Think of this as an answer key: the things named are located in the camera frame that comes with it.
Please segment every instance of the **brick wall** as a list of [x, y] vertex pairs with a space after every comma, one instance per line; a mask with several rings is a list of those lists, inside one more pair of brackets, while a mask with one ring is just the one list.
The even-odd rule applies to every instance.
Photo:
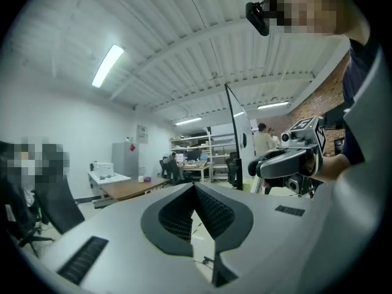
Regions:
[[[350, 55], [347, 53], [326, 80], [292, 112], [284, 116], [258, 119], [257, 122], [265, 123], [267, 128], [274, 128], [276, 135], [280, 136], [282, 132], [289, 129], [298, 120], [320, 116], [343, 103], [342, 76], [349, 59]], [[344, 137], [344, 130], [326, 130], [325, 135], [325, 156], [334, 156], [333, 141]]]

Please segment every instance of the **cable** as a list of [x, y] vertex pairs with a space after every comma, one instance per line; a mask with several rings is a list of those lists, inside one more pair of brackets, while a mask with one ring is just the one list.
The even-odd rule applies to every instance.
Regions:
[[214, 270], [214, 268], [211, 268], [211, 267], [210, 267], [210, 266], [208, 266], [206, 263], [199, 262], [198, 260], [194, 260], [194, 262], [201, 263], [202, 265], [205, 265], [205, 266], [206, 266], [206, 267], [208, 267], [209, 269], [211, 269], [211, 270]]

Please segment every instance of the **fluorescent ceiling light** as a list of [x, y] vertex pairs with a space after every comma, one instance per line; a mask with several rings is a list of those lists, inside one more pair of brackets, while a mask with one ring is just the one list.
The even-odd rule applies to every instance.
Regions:
[[195, 119], [191, 119], [191, 120], [187, 120], [187, 121], [176, 123], [176, 125], [187, 124], [187, 123], [195, 122], [195, 121], [198, 121], [198, 120], [201, 120], [201, 119], [202, 118], [195, 118]]
[[106, 75], [108, 75], [111, 67], [113, 67], [113, 65], [116, 63], [116, 61], [122, 55], [123, 52], [124, 52], [124, 50], [121, 49], [119, 46], [117, 46], [117, 45], [111, 46], [105, 59], [100, 64], [100, 67], [96, 73], [96, 76], [92, 80], [93, 86], [99, 88], [102, 85], [102, 83], [104, 82]]
[[287, 105], [288, 103], [289, 103], [288, 101], [285, 101], [285, 102], [278, 102], [277, 104], [261, 105], [258, 107], [258, 109], [277, 107], [279, 105]]

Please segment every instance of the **floor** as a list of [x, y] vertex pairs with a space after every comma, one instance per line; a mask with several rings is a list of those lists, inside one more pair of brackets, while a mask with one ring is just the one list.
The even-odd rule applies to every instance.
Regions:
[[[232, 185], [229, 183], [217, 183], [217, 185], [232, 188]], [[270, 195], [276, 196], [290, 196], [294, 193], [288, 188], [280, 188], [273, 187], [271, 189]], [[81, 213], [84, 215], [85, 219], [89, 219], [93, 217], [96, 213], [100, 212], [101, 209], [94, 209], [93, 203], [82, 203], [78, 205]], [[209, 257], [211, 259], [214, 258], [214, 250], [215, 243], [212, 237], [207, 232], [205, 226], [200, 220], [198, 214], [196, 212], [192, 215], [193, 223], [192, 223], [192, 238], [191, 244], [194, 248], [194, 261], [196, 267], [200, 270], [202, 275], [204, 275], [207, 280], [211, 281], [213, 276], [213, 263], [207, 262], [205, 264], [202, 263], [204, 260], [204, 256]], [[54, 240], [60, 239], [61, 235], [56, 231], [56, 229], [51, 225], [44, 225], [41, 236], [53, 238]], [[38, 252], [39, 256], [45, 253], [45, 251], [51, 246], [53, 242], [34, 242], [34, 247]], [[23, 248], [24, 251], [32, 253], [32, 249], [30, 245], [26, 245]]]

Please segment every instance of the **man in white shirt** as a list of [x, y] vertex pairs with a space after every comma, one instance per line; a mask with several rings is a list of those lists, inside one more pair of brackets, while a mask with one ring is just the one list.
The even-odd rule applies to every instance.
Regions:
[[272, 137], [272, 139], [274, 140], [274, 142], [275, 142], [275, 144], [276, 144], [276, 147], [278, 147], [279, 144], [281, 143], [281, 141], [279, 140], [279, 137], [278, 137], [278, 136], [274, 135], [274, 134], [275, 134], [275, 131], [274, 131], [274, 129], [273, 129], [272, 127], [270, 127], [270, 128], [268, 129], [268, 133], [269, 133], [269, 135]]
[[[276, 142], [272, 137], [265, 132], [266, 126], [264, 123], [258, 124], [258, 133], [254, 135], [253, 141], [255, 145], [256, 156], [262, 156], [270, 149], [276, 148]], [[271, 191], [270, 187], [265, 188], [265, 195]]]

